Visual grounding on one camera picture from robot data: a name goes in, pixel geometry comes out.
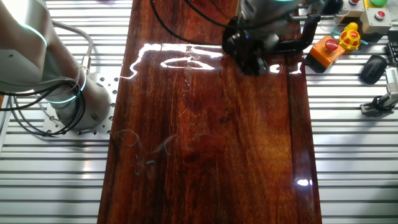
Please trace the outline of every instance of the dark red wood grain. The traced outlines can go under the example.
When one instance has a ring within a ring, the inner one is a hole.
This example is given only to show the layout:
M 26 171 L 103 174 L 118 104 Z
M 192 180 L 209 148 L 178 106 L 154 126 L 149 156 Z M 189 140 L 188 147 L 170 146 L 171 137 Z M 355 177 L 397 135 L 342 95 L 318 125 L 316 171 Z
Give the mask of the dark red wood grain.
M 176 33 L 221 42 L 183 0 L 155 5 Z M 245 77 L 222 53 L 175 39 L 133 1 L 98 223 L 321 223 L 302 57 Z

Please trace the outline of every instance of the slotted metal table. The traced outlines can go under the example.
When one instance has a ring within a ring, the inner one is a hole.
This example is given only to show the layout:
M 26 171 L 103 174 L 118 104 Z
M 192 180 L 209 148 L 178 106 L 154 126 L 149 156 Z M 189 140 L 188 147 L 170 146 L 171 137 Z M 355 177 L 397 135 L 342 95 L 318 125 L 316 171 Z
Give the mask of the slotted metal table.
M 110 89 L 117 90 L 113 77 L 121 71 L 131 4 L 47 0 L 53 19 L 92 36 L 91 72 Z M 81 60 L 86 40 L 56 31 Z M 325 34 L 318 29 L 314 43 Z M 361 103 L 386 93 L 385 77 L 375 85 L 358 80 L 371 55 L 387 58 L 386 44 L 384 37 L 344 55 L 323 74 L 307 69 L 324 224 L 398 223 L 398 113 L 368 118 L 359 110 Z M 38 106 L 24 114 L 34 125 L 43 126 L 45 115 Z M 96 223 L 108 142 L 48 142 L 27 134 L 12 116 L 5 120 L 0 135 L 0 223 Z

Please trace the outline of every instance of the metal mounting plate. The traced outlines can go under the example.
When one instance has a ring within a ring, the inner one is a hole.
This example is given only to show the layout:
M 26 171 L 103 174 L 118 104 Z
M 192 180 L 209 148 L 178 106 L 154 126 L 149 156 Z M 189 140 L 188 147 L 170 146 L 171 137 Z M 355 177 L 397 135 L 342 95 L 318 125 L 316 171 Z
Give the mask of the metal mounting plate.
M 99 125 L 89 130 L 72 130 L 64 135 L 59 135 L 57 138 L 44 137 L 49 141 L 62 140 L 78 140 L 78 141 L 92 141 L 92 140 L 109 140 L 109 134 L 112 128 L 112 120 L 114 107 L 116 106 L 116 96 L 119 86 L 119 74 L 109 75 L 106 77 L 97 77 L 95 74 L 90 74 L 92 80 L 96 80 L 98 83 L 106 88 L 106 91 L 111 97 L 110 110 L 105 118 Z M 57 117 L 55 109 L 49 104 L 47 107 L 47 113 L 51 116 Z M 65 127 L 60 121 L 51 120 L 48 116 L 44 118 L 43 131 L 56 132 L 59 129 Z

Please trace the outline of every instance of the black computer mouse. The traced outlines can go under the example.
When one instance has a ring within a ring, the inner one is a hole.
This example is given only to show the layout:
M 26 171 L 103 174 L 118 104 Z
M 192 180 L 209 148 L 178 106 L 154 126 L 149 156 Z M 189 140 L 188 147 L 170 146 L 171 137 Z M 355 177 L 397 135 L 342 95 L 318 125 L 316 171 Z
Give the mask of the black computer mouse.
M 384 57 L 372 55 L 363 67 L 360 77 L 366 84 L 375 84 L 379 81 L 386 68 L 387 60 Z

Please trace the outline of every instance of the emergency stop button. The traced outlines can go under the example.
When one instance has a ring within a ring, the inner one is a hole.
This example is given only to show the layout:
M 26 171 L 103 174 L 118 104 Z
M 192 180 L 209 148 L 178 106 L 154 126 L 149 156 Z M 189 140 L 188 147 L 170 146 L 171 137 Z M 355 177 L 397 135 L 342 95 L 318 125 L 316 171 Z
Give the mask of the emergency stop button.
M 349 0 L 348 1 L 351 5 L 355 6 L 358 4 L 359 0 Z
M 328 51 L 337 50 L 337 48 L 338 48 L 338 42 L 337 42 L 336 40 L 329 39 L 329 40 L 327 40 L 327 41 L 325 42 L 325 48 L 326 48 Z
M 374 17 L 377 19 L 377 20 L 383 20 L 384 18 L 385 18 L 385 16 L 386 16 L 386 13 L 384 13 L 383 11 L 378 11 L 375 15 L 374 15 Z

